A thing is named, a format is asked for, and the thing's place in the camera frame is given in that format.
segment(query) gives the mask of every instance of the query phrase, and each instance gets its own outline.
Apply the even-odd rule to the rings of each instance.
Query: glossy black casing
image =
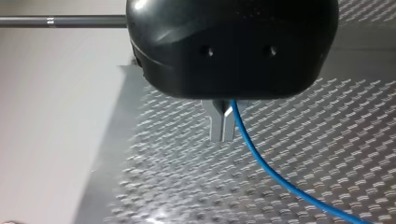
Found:
[[[146,80],[191,99],[275,99],[318,77],[337,0],[128,0]]]

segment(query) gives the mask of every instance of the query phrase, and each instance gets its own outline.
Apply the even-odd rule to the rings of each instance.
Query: black robot head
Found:
[[[338,25],[337,0],[128,0],[147,81],[191,99],[275,99],[318,77]]]

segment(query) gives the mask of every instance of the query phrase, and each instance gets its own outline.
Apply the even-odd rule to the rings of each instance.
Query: blue wire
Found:
[[[283,178],[280,174],[278,174],[273,168],[271,168],[270,165],[268,165],[268,163],[260,155],[259,151],[257,151],[257,149],[254,147],[254,144],[251,141],[250,136],[248,135],[248,131],[245,128],[244,122],[242,121],[241,115],[239,114],[238,105],[235,100],[232,100],[232,107],[233,107],[233,114],[235,116],[236,124],[238,125],[239,131],[241,132],[242,137],[244,138],[245,142],[247,143],[247,147],[250,149],[251,154],[253,154],[253,157],[257,160],[257,162],[264,169],[264,171],[268,175],[270,175],[274,180],[276,180],[277,183],[279,183],[280,185],[282,185],[289,191],[293,192],[297,196],[303,198],[308,203],[312,203],[317,208],[322,209],[330,214],[333,214],[334,216],[340,217],[345,221],[348,221],[348,222],[351,222],[354,224],[370,224],[370,222],[368,222],[368,221],[361,220],[358,217],[354,217],[354,216],[347,214],[335,207],[332,207],[330,205],[327,205],[326,203],[319,201],[318,199],[310,196],[309,194],[303,192],[302,190],[297,189],[294,185],[292,185],[285,178]]]

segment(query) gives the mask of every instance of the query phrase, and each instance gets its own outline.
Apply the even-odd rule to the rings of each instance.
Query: metal tread plate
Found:
[[[339,0],[341,25],[395,26],[395,0]]]
[[[396,220],[396,82],[319,79],[243,114],[260,153],[290,182],[367,220]],[[200,102],[146,88],[109,222],[343,223],[288,193],[241,136],[208,139]]]
[[[388,29],[396,0],[339,4],[322,78],[295,97],[252,102],[243,119],[291,183],[356,216],[396,223],[396,30]],[[211,143],[200,102],[143,88],[138,68],[126,73],[76,224],[344,223],[275,183],[239,133]]]

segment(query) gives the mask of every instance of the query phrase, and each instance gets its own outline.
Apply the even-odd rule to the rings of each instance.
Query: hole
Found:
[[[273,57],[275,57],[276,56],[276,54],[277,54],[277,49],[276,49],[276,47],[275,46],[265,46],[263,49],[262,49],[262,53],[264,54],[264,56],[265,57],[267,57],[267,58],[273,58]]]
[[[201,47],[200,53],[201,53],[203,56],[206,56],[206,57],[210,58],[210,57],[213,56],[214,51],[213,51],[213,48],[211,48],[210,46],[204,45],[204,46]]]

